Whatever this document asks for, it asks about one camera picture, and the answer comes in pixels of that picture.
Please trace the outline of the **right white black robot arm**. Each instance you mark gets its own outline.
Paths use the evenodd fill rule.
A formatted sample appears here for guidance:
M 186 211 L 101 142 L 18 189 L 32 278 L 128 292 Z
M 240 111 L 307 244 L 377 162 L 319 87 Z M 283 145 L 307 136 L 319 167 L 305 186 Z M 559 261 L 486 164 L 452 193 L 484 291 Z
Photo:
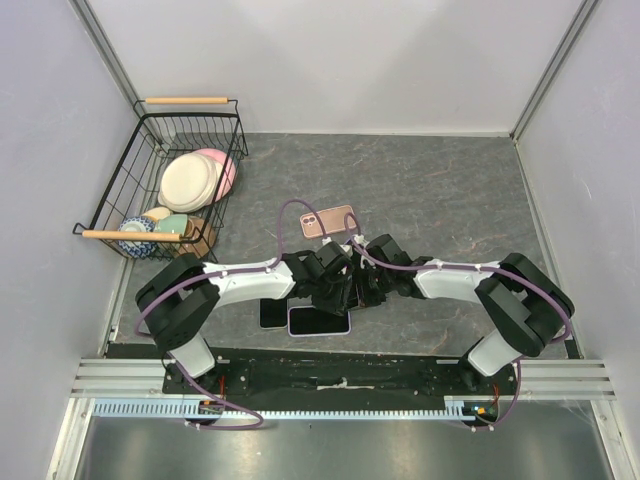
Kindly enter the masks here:
M 457 371 L 460 386 L 469 393 L 483 392 L 504 366 L 537 357 L 571 334 L 573 302 L 523 254 L 479 264 L 412 259 L 389 234 L 370 242 L 356 234 L 352 246 L 371 275 L 369 284 L 382 294 L 484 307 L 494 330 L 470 348 Z

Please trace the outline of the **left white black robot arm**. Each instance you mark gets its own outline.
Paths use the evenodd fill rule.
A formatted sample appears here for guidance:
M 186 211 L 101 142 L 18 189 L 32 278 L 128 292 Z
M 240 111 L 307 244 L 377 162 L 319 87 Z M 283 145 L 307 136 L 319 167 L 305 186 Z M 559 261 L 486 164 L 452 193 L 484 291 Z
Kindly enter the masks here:
M 249 300 L 310 297 L 330 312 L 340 311 L 351 268 L 351 249 L 334 241 L 316 252 L 252 264 L 214 264 L 185 254 L 141 288 L 135 301 L 160 353 L 182 366 L 190 387 L 208 393 L 218 385 L 220 371 L 200 329 L 214 309 Z

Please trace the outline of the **pink phone case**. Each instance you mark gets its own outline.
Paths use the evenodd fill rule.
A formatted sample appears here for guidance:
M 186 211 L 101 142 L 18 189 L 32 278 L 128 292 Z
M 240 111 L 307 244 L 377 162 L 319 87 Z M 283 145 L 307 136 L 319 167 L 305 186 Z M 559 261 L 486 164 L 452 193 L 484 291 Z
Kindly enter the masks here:
M 303 214 L 300 217 L 302 235 L 306 239 L 315 239 L 323 236 L 345 232 L 344 219 L 348 213 L 354 213 L 350 205 L 333 207 L 320 210 L 318 215 L 312 212 Z

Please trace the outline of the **white phone black screen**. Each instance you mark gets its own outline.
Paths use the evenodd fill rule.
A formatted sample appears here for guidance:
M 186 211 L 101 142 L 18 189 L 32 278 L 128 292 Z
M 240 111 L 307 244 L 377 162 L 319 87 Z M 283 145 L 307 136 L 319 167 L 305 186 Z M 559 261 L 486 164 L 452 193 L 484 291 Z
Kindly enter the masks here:
M 288 302 L 286 299 L 261 299 L 259 326 L 262 329 L 280 329 L 288 324 Z

